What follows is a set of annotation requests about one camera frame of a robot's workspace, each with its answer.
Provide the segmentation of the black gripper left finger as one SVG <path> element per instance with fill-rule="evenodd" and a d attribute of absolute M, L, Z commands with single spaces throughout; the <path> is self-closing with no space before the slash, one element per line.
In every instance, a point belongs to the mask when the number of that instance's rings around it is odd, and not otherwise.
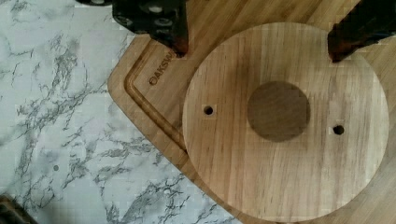
<path fill-rule="evenodd" d="M 187 0 L 113 0 L 113 19 L 137 35 L 149 35 L 177 57 L 189 50 Z"/>

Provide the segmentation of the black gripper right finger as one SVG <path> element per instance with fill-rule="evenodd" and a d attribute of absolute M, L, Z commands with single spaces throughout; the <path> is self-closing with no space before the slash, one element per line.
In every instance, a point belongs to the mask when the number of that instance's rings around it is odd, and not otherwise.
<path fill-rule="evenodd" d="M 356 50 L 395 35 L 396 0 L 360 0 L 328 33 L 328 53 L 339 63 Z"/>

